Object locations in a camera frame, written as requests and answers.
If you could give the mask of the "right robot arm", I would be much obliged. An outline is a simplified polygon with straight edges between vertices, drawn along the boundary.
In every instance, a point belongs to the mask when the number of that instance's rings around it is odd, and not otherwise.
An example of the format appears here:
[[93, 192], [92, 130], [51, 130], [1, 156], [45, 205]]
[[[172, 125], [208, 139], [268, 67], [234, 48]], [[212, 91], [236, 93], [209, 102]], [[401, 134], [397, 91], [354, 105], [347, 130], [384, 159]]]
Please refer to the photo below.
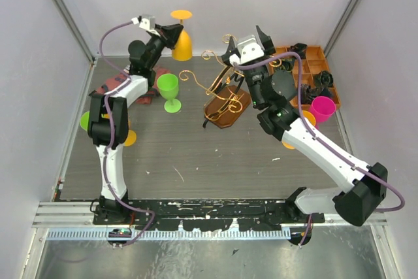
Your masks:
[[386, 196], [387, 169], [381, 163], [369, 166], [340, 148], [291, 104], [297, 96], [293, 75], [283, 70], [269, 73], [268, 63], [283, 56], [275, 53], [270, 36], [257, 33], [239, 41], [230, 38], [222, 62], [243, 72], [265, 133], [303, 153], [338, 186], [298, 189], [286, 200], [287, 217], [300, 223], [310, 214], [338, 214], [362, 226]]

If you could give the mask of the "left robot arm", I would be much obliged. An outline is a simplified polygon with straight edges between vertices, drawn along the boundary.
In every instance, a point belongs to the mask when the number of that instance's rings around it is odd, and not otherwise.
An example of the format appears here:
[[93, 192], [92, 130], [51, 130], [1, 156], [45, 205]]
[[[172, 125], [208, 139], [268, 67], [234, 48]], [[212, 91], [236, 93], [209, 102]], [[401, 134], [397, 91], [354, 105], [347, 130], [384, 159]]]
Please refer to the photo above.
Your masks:
[[99, 155], [102, 188], [95, 214], [101, 220], [123, 224], [135, 211], [129, 205], [123, 175], [123, 148], [129, 134], [128, 108], [152, 91], [156, 80], [154, 66], [166, 48], [174, 49], [182, 24], [155, 25], [146, 28], [148, 42], [128, 45], [129, 64], [121, 68], [118, 85], [91, 95], [88, 136]]

